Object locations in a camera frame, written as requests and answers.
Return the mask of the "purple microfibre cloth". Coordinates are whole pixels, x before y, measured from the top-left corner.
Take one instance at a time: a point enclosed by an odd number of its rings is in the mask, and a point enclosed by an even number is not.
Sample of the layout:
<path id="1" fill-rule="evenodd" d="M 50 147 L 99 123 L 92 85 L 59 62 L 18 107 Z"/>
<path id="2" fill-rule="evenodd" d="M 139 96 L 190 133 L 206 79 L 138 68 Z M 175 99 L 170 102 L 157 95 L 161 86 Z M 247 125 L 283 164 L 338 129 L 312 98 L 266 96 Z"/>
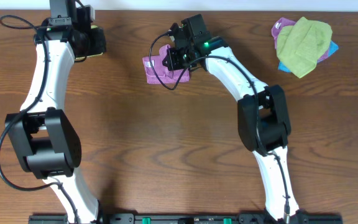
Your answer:
<path id="1" fill-rule="evenodd" d="M 158 77 L 164 84 L 175 83 L 181 72 L 183 70 L 173 70 L 170 71 L 168 67 L 163 65 L 163 59 L 167 56 L 167 50 L 170 48 L 170 45 L 164 45 L 159 49 L 159 54 L 151 56 L 151 61 L 154 66 L 155 71 L 157 72 Z M 147 79 L 147 83 L 149 85 L 158 85 L 160 82 L 152 71 L 152 67 L 150 65 L 149 57 L 143 57 L 142 62 L 145 69 L 145 76 Z"/>

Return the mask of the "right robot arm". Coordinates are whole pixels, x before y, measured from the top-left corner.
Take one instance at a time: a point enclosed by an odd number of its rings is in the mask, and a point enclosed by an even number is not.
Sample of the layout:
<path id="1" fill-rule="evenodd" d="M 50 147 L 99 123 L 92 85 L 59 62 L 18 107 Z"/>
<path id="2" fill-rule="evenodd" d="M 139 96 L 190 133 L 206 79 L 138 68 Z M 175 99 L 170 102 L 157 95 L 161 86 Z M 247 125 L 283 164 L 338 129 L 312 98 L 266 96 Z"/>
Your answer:
<path id="1" fill-rule="evenodd" d="M 268 86 L 236 59 L 227 42 L 212 36 L 201 14 L 172 24 L 166 35 L 174 42 L 163 66 L 170 71 L 201 65 L 216 77 L 237 103 L 237 130 L 255 156 L 265 189 L 265 209 L 274 222 L 289 223 L 299 206 L 287 165 L 291 124 L 284 90 Z"/>

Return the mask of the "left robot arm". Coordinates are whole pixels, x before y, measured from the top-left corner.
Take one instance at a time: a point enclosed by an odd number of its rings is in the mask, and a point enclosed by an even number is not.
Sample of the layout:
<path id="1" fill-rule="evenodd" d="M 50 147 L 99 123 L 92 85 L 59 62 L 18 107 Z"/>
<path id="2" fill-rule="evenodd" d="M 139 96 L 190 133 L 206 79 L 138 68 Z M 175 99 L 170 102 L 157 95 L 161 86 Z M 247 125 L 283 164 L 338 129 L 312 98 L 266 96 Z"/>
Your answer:
<path id="1" fill-rule="evenodd" d="M 72 66 L 102 55 L 106 40 L 94 26 L 94 9 L 80 1 L 50 1 L 49 18 L 34 27 L 37 62 L 18 113 L 6 116 L 9 138 L 23 171 L 43 181 L 65 208 L 63 215 L 31 215 L 30 223 L 102 223 L 99 200 L 80 170 L 81 142 L 65 114 Z"/>

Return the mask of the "folded light green cloth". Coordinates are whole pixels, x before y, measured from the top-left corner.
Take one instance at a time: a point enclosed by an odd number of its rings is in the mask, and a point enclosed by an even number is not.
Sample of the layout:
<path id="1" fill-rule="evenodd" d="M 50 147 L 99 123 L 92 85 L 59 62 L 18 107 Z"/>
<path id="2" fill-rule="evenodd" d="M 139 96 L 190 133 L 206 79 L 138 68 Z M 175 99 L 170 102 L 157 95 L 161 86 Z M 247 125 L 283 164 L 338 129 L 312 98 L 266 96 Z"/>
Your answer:
<path id="1" fill-rule="evenodd" d="M 106 38 L 101 27 L 91 26 L 91 29 L 83 34 L 83 38 L 82 49 L 76 53 L 75 63 L 84 62 L 89 57 L 100 56 L 106 52 Z"/>

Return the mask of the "crumpled olive green cloth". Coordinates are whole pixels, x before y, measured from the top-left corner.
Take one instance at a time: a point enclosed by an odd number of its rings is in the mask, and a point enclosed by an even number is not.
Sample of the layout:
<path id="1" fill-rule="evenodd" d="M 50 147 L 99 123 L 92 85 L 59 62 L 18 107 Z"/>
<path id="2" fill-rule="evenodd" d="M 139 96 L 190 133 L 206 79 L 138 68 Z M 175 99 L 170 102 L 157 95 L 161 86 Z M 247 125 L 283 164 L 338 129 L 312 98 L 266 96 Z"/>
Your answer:
<path id="1" fill-rule="evenodd" d="M 301 17 L 293 25 L 280 22 L 276 38 L 279 61 L 295 76 L 302 78 L 316 68 L 329 50 L 333 34 L 329 24 Z"/>

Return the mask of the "blue cloth under pile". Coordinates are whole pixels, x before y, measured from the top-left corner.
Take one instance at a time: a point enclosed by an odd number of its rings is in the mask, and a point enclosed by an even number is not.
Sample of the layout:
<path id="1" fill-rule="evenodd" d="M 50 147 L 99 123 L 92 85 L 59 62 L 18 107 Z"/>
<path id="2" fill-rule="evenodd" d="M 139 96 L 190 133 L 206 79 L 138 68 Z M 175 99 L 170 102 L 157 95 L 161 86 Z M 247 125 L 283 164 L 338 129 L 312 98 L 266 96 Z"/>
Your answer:
<path id="1" fill-rule="evenodd" d="M 317 63 L 322 62 L 323 60 L 326 60 L 327 58 L 329 58 L 330 56 L 332 56 L 332 54 L 334 54 L 336 51 L 339 50 L 339 46 L 331 41 L 329 48 L 327 49 L 327 51 L 325 51 L 325 53 L 317 60 Z M 287 73 L 291 73 L 291 70 L 288 69 L 282 62 L 279 62 L 278 64 L 278 70 L 283 71 L 283 72 L 287 72 Z"/>

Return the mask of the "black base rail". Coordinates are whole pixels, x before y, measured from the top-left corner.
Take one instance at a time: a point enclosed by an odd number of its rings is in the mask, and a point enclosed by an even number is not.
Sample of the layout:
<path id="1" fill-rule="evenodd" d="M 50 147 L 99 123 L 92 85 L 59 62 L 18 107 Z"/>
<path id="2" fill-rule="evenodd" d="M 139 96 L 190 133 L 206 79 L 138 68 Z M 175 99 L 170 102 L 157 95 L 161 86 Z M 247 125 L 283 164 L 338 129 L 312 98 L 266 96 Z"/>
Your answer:
<path id="1" fill-rule="evenodd" d="M 264 224 L 283 223 L 264 213 L 240 213 L 238 215 L 134 215 L 116 213 L 94 221 L 99 224 Z M 342 224 L 339 215 L 312 215 L 299 211 L 290 218 L 292 224 Z"/>

